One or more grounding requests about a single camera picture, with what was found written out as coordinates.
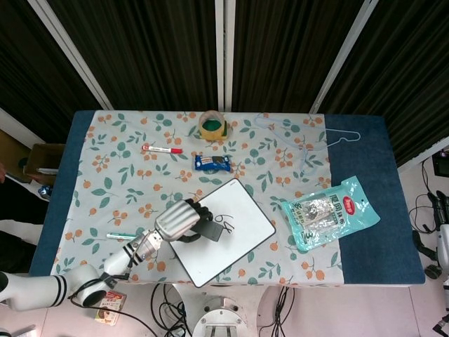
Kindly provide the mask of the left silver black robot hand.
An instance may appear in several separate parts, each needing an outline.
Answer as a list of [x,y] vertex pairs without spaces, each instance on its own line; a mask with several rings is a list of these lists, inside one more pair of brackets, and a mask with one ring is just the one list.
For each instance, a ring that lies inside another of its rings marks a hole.
[[193,199],[181,199],[160,214],[154,229],[165,242],[191,243],[201,238],[201,234],[186,235],[199,221],[212,220],[208,207]]

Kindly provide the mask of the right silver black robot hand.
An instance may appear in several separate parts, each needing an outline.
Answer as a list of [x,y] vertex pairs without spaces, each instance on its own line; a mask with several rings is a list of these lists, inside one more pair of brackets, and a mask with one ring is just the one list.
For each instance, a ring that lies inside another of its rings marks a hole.
[[448,273],[448,196],[439,190],[436,194],[428,192],[427,196],[434,212],[437,247],[435,251],[425,247],[416,230],[413,230],[413,243],[420,253],[437,262],[437,265],[429,265],[424,269],[428,277],[437,279],[442,272]]

